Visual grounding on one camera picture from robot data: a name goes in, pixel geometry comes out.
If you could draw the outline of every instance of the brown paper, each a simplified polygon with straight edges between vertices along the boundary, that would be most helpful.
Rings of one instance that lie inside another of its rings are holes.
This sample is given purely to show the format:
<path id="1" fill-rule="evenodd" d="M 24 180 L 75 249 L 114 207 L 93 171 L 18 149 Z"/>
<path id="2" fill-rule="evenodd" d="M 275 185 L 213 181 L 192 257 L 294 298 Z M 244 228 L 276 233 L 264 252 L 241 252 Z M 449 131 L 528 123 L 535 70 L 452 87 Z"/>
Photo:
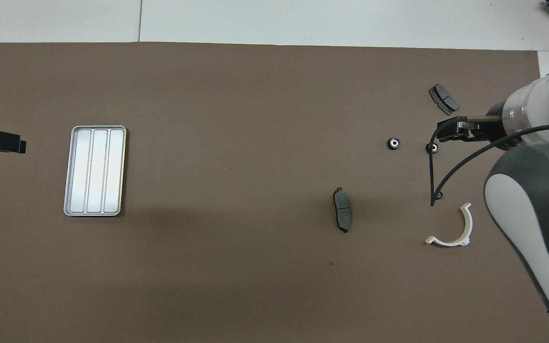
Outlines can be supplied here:
<path id="1" fill-rule="evenodd" d="M 0 44 L 0 130 L 27 141 L 0 153 L 0 342 L 549 342 L 482 199 L 501 152 L 433 208 L 425 152 L 433 85 L 483 115 L 538 76 L 525 51 Z M 94 124 L 128 129 L 123 211 L 67 217 L 70 131 Z M 436 179 L 483 145 L 441 143 Z M 465 202 L 471 243 L 424 244 Z"/>

